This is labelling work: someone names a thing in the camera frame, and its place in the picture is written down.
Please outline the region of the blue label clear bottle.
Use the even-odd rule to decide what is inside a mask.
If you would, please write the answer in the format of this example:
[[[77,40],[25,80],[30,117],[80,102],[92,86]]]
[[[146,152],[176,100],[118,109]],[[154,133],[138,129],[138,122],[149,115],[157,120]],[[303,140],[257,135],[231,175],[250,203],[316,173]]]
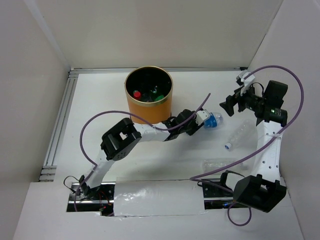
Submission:
[[[207,130],[216,130],[224,125],[224,119],[221,113],[211,112],[209,118],[204,122],[204,128]]]

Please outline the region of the clear bottle white-blue cap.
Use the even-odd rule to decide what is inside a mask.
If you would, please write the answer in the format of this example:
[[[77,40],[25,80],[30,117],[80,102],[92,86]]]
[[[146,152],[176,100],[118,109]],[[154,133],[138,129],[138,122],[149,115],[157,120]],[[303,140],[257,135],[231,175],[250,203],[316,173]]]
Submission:
[[[253,120],[246,119],[231,133],[224,144],[224,148],[228,151],[232,151],[250,140],[255,133],[255,122]]]

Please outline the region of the clear crushed label-less bottle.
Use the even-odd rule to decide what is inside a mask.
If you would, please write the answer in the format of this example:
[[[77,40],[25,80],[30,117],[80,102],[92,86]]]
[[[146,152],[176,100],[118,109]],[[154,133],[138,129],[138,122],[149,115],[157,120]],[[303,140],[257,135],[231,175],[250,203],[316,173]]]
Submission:
[[[214,170],[217,170],[219,168],[225,167],[227,165],[230,165],[234,162],[236,162],[236,158],[211,158],[206,159],[202,163],[202,170],[204,173],[211,172]],[[233,171],[236,173],[244,173],[249,169],[247,164],[244,164],[243,162],[240,164],[237,164],[233,167],[228,168],[229,171]]]

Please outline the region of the clear bottle blue-white cap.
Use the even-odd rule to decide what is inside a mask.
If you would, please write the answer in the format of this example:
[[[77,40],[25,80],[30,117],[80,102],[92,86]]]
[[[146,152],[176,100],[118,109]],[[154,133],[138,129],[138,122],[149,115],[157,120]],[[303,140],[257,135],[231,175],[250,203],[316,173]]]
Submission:
[[[155,101],[156,95],[158,92],[157,85],[147,85],[147,86],[144,86],[141,90],[142,90],[142,97],[141,97],[142,102],[151,103]]]

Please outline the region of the red label clear bottle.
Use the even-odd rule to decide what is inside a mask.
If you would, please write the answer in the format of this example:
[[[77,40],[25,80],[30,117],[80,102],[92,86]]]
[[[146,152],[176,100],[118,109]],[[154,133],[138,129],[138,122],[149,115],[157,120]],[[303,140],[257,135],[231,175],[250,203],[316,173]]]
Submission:
[[[140,100],[142,97],[142,94],[138,91],[138,90],[135,90],[133,92],[133,98],[136,99],[136,100]]]

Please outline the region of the small green bottle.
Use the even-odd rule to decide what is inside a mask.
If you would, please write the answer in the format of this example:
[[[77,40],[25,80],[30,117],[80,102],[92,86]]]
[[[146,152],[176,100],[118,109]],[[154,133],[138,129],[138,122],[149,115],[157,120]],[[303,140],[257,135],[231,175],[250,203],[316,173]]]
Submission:
[[[160,100],[162,100],[165,96],[163,94],[161,95],[157,95],[155,98],[154,98],[154,102],[158,102]]]

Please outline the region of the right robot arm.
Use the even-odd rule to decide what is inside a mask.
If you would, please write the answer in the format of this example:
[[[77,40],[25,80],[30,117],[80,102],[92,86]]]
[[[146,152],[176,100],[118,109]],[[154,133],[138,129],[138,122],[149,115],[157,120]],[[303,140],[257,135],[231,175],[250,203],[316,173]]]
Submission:
[[[287,124],[288,113],[282,109],[283,98],[288,91],[284,83],[271,80],[263,94],[255,94],[250,85],[245,93],[238,88],[232,96],[228,96],[220,106],[229,116],[238,111],[249,109],[256,117],[259,139],[257,154],[248,176],[226,170],[221,174],[218,190],[223,196],[233,193],[233,200],[247,207],[270,212],[285,196],[287,189],[280,183],[280,150],[283,127]]]

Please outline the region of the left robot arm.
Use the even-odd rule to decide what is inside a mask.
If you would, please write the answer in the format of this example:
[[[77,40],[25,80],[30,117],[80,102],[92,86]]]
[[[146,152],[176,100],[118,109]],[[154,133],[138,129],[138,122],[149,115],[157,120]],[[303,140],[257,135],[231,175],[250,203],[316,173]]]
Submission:
[[[210,117],[203,108],[191,111],[183,110],[178,116],[171,116],[159,123],[143,121],[142,124],[134,123],[126,117],[105,132],[101,137],[100,150],[96,161],[89,158],[84,150],[83,136],[86,123],[80,132],[80,149],[85,158],[92,164],[91,170],[82,175],[79,180],[79,190],[88,200],[97,197],[103,178],[111,166],[127,157],[131,150],[142,142],[167,142],[175,140],[180,134],[192,136]]]

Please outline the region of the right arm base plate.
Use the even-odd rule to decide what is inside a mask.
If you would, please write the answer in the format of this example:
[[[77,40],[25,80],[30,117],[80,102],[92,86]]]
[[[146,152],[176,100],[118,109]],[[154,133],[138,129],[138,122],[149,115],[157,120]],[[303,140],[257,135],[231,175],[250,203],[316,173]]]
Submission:
[[[227,209],[233,203],[232,193],[211,184],[197,185],[202,189],[205,210]]]

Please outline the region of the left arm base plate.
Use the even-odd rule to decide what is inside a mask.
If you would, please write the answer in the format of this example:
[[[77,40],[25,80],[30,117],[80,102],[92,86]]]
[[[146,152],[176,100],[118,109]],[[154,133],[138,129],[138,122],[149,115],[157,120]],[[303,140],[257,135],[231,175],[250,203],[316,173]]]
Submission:
[[[75,191],[79,183],[73,183],[67,198],[67,212],[76,212],[74,203],[76,204],[77,212],[97,212],[101,216],[112,217],[114,215],[114,193],[115,182],[103,182],[98,192],[92,197],[85,197],[83,191],[80,190],[77,195]]]

